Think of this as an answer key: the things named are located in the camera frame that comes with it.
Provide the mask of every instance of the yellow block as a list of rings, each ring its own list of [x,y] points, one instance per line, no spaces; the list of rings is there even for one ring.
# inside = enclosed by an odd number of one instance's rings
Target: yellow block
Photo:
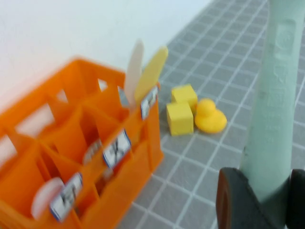
[[[194,119],[187,102],[166,105],[167,122],[171,135],[185,135],[194,132]]]
[[[172,89],[172,102],[188,102],[192,113],[195,114],[198,97],[192,86],[186,84]]]

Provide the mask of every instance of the tile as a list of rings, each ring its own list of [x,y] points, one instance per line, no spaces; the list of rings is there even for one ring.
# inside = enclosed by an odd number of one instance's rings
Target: tile
[[[253,20],[254,24],[265,26],[267,24],[267,18],[265,17],[255,17]]]
[[[144,222],[143,229],[172,229],[171,226],[163,223],[152,215],[149,215],[146,221]]]
[[[228,86],[222,98],[239,104],[244,98],[246,92],[246,90]]]
[[[206,30],[207,27],[208,27],[207,24],[198,23],[198,22],[194,21],[192,24],[190,24],[187,27],[187,29],[191,30],[193,32],[196,32],[198,34],[201,34],[201,33],[203,33]]]
[[[117,229],[135,229],[140,222],[144,212],[135,206],[131,206]]]
[[[146,186],[143,188],[142,192],[140,193],[135,202],[144,208],[148,208],[153,198],[159,191],[161,185],[161,181],[152,177],[146,184]]]
[[[214,21],[215,17],[213,15],[203,14],[197,20],[204,24],[211,24]]]
[[[197,66],[197,68],[194,70],[194,73],[208,77],[213,69],[213,66],[203,62]]]
[[[228,82],[231,76],[233,75],[234,71],[230,69],[225,69],[222,67],[217,68],[215,73],[213,74],[212,78],[221,80],[224,82]]]
[[[182,43],[176,43],[175,46],[173,46],[172,50],[174,52],[180,53],[180,54],[184,54],[186,52],[186,50],[189,48],[189,45],[186,44],[182,44]]]
[[[160,138],[162,139],[166,134],[169,134],[170,129],[168,125],[163,125],[160,123]]]
[[[186,33],[180,38],[180,40],[187,43],[193,43],[197,39],[198,39],[198,34],[190,31],[186,31]]]
[[[158,96],[162,100],[169,102],[170,101],[169,98],[171,97],[171,93],[172,93],[171,91],[172,91],[172,87],[163,84],[161,87],[161,90],[158,93]]]
[[[238,40],[238,43],[242,43],[248,46],[251,46],[255,42],[255,37],[247,34],[243,34],[241,38]]]
[[[230,149],[220,147],[211,163],[211,168],[238,167],[242,154]]]
[[[219,51],[219,52],[223,52],[226,53],[229,48],[230,48],[230,44],[223,42],[223,41],[218,41],[217,44],[213,47],[214,50]]]
[[[233,31],[226,31],[225,34],[223,35],[222,39],[229,41],[229,42],[234,42],[237,38],[238,34]]]
[[[251,18],[252,18],[251,15],[245,14],[245,13],[241,13],[241,14],[236,18],[236,21],[242,21],[243,23],[248,23],[248,22],[250,21]]]
[[[213,26],[205,33],[205,35],[213,38],[218,38],[222,32],[222,28],[217,28]]]
[[[243,63],[241,70],[257,74],[259,72],[260,67],[260,62],[248,59]]]
[[[205,48],[205,49],[208,49],[211,47],[211,45],[213,44],[213,39],[211,38],[208,38],[208,37],[202,37],[198,43],[197,43],[197,47],[199,48]]]
[[[206,165],[215,148],[214,143],[196,136],[185,156]]]
[[[209,81],[204,88],[202,89],[201,93],[206,95],[212,95],[218,97],[220,93],[223,91],[224,85],[218,82]]]
[[[253,24],[249,25],[249,27],[246,29],[245,33],[253,34],[253,35],[258,35],[259,33],[262,32],[262,27],[255,26]]]
[[[249,57],[252,59],[261,60],[263,55],[263,50],[260,48],[253,48],[249,54]]]
[[[216,8],[216,7],[209,7],[205,13],[212,15],[214,17],[214,16],[218,16],[219,14],[221,14],[221,9]]]
[[[298,70],[296,83],[301,85],[303,82],[304,76],[305,76],[305,72],[303,72],[302,70]]]
[[[295,120],[305,124],[305,106],[299,103],[295,107]]]
[[[204,58],[204,60],[214,64],[218,64],[222,57],[223,55],[219,53],[209,52],[207,56]]]
[[[193,198],[180,226],[184,229],[209,229],[215,216],[215,207]]]
[[[228,2],[226,1],[218,1],[214,3],[214,7],[218,9],[225,9],[228,6]]]
[[[174,187],[167,186],[153,207],[153,212],[175,222],[182,211],[188,195]]]
[[[163,148],[182,154],[193,135],[170,136],[163,144]]]
[[[296,85],[296,87],[295,87],[295,99],[296,99],[297,96],[299,95],[299,92],[300,92],[300,86],[299,86],[299,85]]]
[[[196,192],[197,195],[212,202],[216,201],[219,172],[207,170]]]
[[[240,23],[238,21],[235,21],[229,28],[230,31],[234,32],[242,32],[242,30],[246,27],[246,24]]]
[[[305,126],[294,124],[293,142],[303,145],[305,136]]]
[[[230,12],[230,11],[228,10],[228,11],[226,11],[226,12],[223,14],[222,18],[223,18],[224,20],[231,21],[235,16],[236,16],[236,13]]]
[[[229,25],[229,23],[230,23],[229,21],[221,18],[217,20],[217,22],[213,26],[217,28],[226,28]]]
[[[182,71],[189,72],[196,64],[196,60],[193,59],[183,59],[178,65],[177,69],[181,69]]]
[[[258,8],[253,6],[248,6],[244,9],[244,13],[249,15],[254,15],[257,12]]]
[[[254,79],[255,79],[255,77],[253,75],[251,75],[251,74],[247,74],[247,73],[243,73],[243,72],[238,72],[235,75],[232,83],[234,83],[236,85],[239,85],[239,86],[243,86],[243,87],[249,88]]]
[[[190,83],[192,88],[197,91],[205,82],[205,77],[197,77],[197,76],[190,76],[186,81],[185,84]]]
[[[235,54],[235,55],[240,55],[240,56],[245,56],[248,53],[249,48],[236,44],[231,50],[230,54]]]
[[[204,49],[193,48],[188,54],[188,57],[200,59],[205,54]]]
[[[235,114],[237,107],[237,105],[229,104],[221,100],[217,104],[217,109],[221,110],[224,113],[229,122]]]
[[[237,5],[237,4],[233,4],[229,9],[228,11],[229,12],[234,12],[234,13],[239,13],[242,9],[242,6],[240,5]]]
[[[251,120],[251,110],[241,107],[234,122],[236,124],[248,127]]]
[[[170,181],[192,191],[202,171],[202,167],[188,161],[182,161]]]
[[[167,123],[166,103],[162,103],[159,108],[159,119],[160,121]]]
[[[263,49],[265,43],[265,38],[261,37],[260,39],[258,39],[256,46],[259,47],[260,49]]]
[[[224,61],[221,63],[221,65],[222,66],[227,66],[227,67],[232,67],[232,68],[237,68],[240,65],[241,61],[242,61],[241,58],[228,55],[224,59]]]
[[[186,77],[187,73],[177,72],[173,70],[165,79],[165,82],[180,84],[180,82]]]
[[[231,126],[224,138],[223,143],[236,149],[242,150],[245,145],[246,135],[246,130]]]
[[[305,167],[305,149],[292,146],[291,168],[304,169]]]
[[[301,89],[299,101],[302,103],[305,103],[305,88],[304,87]]]
[[[173,66],[179,60],[179,55],[172,54],[171,50],[169,50],[168,57],[166,60],[166,65]]]
[[[178,157],[164,152],[164,159],[161,162],[161,164],[158,166],[154,174],[158,177],[166,179],[170,171],[172,170],[173,166],[176,164],[177,160]]]
[[[254,100],[254,91],[250,91],[244,101],[244,105],[252,107],[253,104],[253,100]]]

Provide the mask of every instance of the white paddle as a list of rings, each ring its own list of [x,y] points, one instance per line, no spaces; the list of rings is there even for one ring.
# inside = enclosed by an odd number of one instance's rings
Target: white paddle
[[[142,75],[142,59],[144,54],[144,45],[141,40],[137,41],[129,64],[126,70],[124,93],[129,103],[130,109],[136,107],[134,91],[138,85],[138,81]]]

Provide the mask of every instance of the yellow rubber duck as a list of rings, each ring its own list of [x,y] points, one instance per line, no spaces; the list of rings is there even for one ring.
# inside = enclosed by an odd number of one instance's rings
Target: yellow rubber duck
[[[202,99],[197,104],[195,124],[198,129],[208,133],[217,134],[227,125],[227,119],[223,112],[216,109],[211,99]]]

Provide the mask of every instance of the mint green handle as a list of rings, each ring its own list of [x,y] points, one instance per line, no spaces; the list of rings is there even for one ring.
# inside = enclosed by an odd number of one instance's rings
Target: mint green handle
[[[262,66],[240,170],[274,223],[285,224],[305,0],[270,0]]]

